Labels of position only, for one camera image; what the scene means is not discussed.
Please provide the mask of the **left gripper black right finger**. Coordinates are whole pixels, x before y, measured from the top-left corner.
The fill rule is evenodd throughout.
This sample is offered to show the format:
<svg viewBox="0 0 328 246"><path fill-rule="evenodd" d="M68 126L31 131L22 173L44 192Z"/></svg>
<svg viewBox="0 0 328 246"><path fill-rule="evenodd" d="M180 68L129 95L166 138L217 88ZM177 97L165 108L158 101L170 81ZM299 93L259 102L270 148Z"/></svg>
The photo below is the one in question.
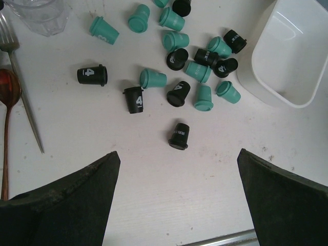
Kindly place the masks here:
<svg viewBox="0 0 328 246"><path fill-rule="evenodd" d="M241 149L237 164L260 245L327 245L327 187Z"/></svg>

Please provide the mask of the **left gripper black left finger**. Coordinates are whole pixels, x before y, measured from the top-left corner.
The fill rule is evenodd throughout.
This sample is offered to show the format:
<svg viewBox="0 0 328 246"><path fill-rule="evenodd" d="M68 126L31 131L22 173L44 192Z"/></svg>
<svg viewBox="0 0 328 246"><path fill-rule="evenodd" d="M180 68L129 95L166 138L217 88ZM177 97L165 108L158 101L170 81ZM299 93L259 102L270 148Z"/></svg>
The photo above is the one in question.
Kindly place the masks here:
<svg viewBox="0 0 328 246"><path fill-rule="evenodd" d="M1 245L102 245L120 168L116 151L1 201Z"/></svg>

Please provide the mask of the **black capsule lone front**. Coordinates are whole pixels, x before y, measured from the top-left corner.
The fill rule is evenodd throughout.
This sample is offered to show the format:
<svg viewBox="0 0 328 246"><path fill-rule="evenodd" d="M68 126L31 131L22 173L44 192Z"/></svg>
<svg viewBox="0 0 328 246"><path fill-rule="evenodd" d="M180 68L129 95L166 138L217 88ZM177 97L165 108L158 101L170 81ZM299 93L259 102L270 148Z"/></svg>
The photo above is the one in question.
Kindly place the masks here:
<svg viewBox="0 0 328 246"><path fill-rule="evenodd" d="M178 150L185 150L188 148L188 137L190 127L183 123L178 123L173 131L172 137L168 140L171 147Z"/></svg>

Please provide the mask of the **black capsule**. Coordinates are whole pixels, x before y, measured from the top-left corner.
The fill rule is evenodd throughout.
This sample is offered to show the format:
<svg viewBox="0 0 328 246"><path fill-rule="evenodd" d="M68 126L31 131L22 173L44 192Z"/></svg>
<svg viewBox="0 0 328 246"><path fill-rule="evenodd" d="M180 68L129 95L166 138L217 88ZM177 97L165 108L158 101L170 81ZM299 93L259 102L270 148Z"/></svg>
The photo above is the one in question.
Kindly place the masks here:
<svg viewBox="0 0 328 246"><path fill-rule="evenodd" d="M130 114L141 113L144 110L142 87L130 87L123 91Z"/></svg>
<svg viewBox="0 0 328 246"><path fill-rule="evenodd" d="M107 68L102 64L96 67L80 68L77 70L77 80L80 84L103 87L108 82Z"/></svg>
<svg viewBox="0 0 328 246"><path fill-rule="evenodd" d="M172 10L181 17L188 16L191 12L191 0L175 0Z"/></svg>
<svg viewBox="0 0 328 246"><path fill-rule="evenodd" d="M242 38L234 30L228 31L224 35L223 40L232 49L232 53L234 54L238 54L247 45L247 40Z"/></svg>
<svg viewBox="0 0 328 246"><path fill-rule="evenodd" d="M191 89L191 86L186 81L180 81L174 89L167 93L167 101L174 107L182 107L185 104L185 99Z"/></svg>

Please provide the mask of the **white plastic storage basket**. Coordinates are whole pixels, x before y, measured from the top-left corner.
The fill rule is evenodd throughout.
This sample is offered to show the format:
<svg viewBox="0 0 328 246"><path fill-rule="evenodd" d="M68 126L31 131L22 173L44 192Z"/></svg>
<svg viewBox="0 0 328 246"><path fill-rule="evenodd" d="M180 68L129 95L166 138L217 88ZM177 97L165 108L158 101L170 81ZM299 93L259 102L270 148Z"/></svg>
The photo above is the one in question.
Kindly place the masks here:
<svg viewBox="0 0 328 246"><path fill-rule="evenodd" d="M314 99L327 66L327 10L317 1L273 1L239 58L240 84L274 107Z"/></svg>

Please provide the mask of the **teal capsule front middle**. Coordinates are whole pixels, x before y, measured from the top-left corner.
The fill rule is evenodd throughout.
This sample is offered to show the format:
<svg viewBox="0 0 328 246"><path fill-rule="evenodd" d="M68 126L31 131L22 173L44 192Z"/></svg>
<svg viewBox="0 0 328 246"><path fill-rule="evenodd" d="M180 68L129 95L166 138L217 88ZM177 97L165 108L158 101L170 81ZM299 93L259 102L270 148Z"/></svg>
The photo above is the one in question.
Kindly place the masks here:
<svg viewBox="0 0 328 246"><path fill-rule="evenodd" d="M208 112L213 109L212 91L207 85L200 85L197 91L196 101L194 108L201 112Z"/></svg>

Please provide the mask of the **teal capsule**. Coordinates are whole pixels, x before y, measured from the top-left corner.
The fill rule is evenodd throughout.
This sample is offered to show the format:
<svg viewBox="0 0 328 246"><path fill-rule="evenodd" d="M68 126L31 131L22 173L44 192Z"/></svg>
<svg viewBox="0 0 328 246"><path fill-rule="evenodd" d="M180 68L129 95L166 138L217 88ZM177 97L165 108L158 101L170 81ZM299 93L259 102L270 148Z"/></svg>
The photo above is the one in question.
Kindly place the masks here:
<svg viewBox="0 0 328 246"><path fill-rule="evenodd" d="M211 75L211 68L209 66L204 66L195 62L188 62L187 68L185 69L185 73L196 79L201 84L204 84L208 81Z"/></svg>
<svg viewBox="0 0 328 246"><path fill-rule="evenodd" d="M119 32L108 24L102 16L97 16L94 19L89 28L89 32L92 36L96 36L111 45L115 44L119 36Z"/></svg>
<svg viewBox="0 0 328 246"><path fill-rule="evenodd" d="M200 85L197 91L196 101L194 108L201 112L208 112L213 109L212 91L207 85Z"/></svg>
<svg viewBox="0 0 328 246"><path fill-rule="evenodd" d="M143 89L163 88L167 85L167 76L151 69L143 69L140 73L139 84Z"/></svg>
<svg viewBox="0 0 328 246"><path fill-rule="evenodd" d="M135 33L146 32L148 28L149 16L149 7L144 4L138 5L135 12L128 19L129 28Z"/></svg>
<svg viewBox="0 0 328 246"><path fill-rule="evenodd" d="M181 31L185 26L185 19L175 13L171 7L164 8L159 17L159 24L175 31Z"/></svg>
<svg viewBox="0 0 328 246"><path fill-rule="evenodd" d="M221 82L216 88L216 95L232 104L238 103L241 99L240 93L234 88L231 81Z"/></svg>

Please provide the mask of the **teal capsule front right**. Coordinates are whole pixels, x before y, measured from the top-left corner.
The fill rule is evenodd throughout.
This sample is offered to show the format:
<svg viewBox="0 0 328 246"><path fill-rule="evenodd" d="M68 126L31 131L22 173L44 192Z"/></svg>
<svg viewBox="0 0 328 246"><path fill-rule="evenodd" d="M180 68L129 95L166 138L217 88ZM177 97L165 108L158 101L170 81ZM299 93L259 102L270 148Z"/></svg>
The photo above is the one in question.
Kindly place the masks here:
<svg viewBox="0 0 328 246"><path fill-rule="evenodd" d="M221 82L216 88L216 95L232 104L238 103L241 99L240 93L234 88L231 81Z"/></svg>

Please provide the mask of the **copper spoon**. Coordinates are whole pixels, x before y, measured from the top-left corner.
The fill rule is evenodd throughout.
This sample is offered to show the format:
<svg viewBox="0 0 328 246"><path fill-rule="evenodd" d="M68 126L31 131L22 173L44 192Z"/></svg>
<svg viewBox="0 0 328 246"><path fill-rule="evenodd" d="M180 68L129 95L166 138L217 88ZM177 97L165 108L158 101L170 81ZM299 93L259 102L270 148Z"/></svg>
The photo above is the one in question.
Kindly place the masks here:
<svg viewBox="0 0 328 246"><path fill-rule="evenodd" d="M1 102L6 106L5 126L4 126L4 164L1 199L8 200L9 197L9 125L12 108L18 103L21 97L21 86L16 75L8 70L1 69Z"/></svg>

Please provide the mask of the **teal capsule left centre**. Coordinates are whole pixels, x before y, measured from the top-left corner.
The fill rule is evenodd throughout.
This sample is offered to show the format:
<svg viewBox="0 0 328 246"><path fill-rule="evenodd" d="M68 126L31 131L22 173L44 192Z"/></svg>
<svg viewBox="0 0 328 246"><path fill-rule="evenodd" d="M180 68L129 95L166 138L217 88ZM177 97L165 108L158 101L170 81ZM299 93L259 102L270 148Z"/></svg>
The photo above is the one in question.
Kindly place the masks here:
<svg viewBox="0 0 328 246"><path fill-rule="evenodd" d="M140 73L139 84L143 89L163 88L167 85L167 76L151 69L143 69Z"/></svg>

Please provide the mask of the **teal capsule far left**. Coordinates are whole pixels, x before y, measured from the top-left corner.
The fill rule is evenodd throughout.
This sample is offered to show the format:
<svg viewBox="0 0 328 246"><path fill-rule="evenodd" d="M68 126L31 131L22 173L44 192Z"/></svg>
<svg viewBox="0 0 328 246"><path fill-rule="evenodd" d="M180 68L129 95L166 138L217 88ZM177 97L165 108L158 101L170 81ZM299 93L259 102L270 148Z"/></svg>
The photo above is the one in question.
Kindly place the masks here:
<svg viewBox="0 0 328 246"><path fill-rule="evenodd" d="M102 16L97 16L94 19L89 28L89 32L92 36L96 36L111 45L115 44L119 36L119 32L108 24Z"/></svg>

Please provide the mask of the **clear drinking glass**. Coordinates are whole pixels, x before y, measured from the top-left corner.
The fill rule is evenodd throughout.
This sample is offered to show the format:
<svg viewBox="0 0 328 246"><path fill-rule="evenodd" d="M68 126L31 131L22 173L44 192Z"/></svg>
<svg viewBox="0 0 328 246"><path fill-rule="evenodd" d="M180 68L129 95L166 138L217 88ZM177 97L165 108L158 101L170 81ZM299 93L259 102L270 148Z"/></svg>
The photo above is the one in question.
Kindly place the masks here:
<svg viewBox="0 0 328 246"><path fill-rule="evenodd" d="M49 37L64 31L69 18L65 1L4 1L34 33Z"/></svg>

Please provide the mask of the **teal capsule upper left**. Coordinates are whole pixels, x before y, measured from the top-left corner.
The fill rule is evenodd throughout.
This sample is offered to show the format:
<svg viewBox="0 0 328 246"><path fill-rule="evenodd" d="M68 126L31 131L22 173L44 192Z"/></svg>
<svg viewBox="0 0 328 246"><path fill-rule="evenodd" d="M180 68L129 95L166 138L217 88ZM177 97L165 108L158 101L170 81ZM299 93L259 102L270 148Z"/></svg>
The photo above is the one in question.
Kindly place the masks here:
<svg viewBox="0 0 328 246"><path fill-rule="evenodd" d="M146 32L148 28L149 16L149 7L144 4L138 5L135 12L128 19L129 28L135 33Z"/></svg>

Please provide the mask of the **teal capsule top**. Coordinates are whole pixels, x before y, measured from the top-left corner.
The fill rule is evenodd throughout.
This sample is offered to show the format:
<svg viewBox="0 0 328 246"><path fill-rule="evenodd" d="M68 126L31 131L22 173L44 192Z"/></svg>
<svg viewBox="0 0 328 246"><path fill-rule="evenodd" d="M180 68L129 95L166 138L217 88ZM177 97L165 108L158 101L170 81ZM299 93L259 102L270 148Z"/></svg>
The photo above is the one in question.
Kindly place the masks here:
<svg viewBox="0 0 328 246"><path fill-rule="evenodd" d="M159 24L175 31L181 31L185 26L185 19L175 13L171 7L164 8L159 17Z"/></svg>

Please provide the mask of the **black capsule top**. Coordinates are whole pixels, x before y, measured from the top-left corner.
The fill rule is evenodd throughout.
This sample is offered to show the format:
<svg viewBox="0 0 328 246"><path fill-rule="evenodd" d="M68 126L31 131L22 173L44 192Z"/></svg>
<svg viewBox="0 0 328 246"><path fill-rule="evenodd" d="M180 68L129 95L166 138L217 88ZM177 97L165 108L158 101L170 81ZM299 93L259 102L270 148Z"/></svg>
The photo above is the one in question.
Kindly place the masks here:
<svg viewBox="0 0 328 246"><path fill-rule="evenodd" d="M172 10L181 17L188 16L191 12L191 0L175 0Z"/></svg>

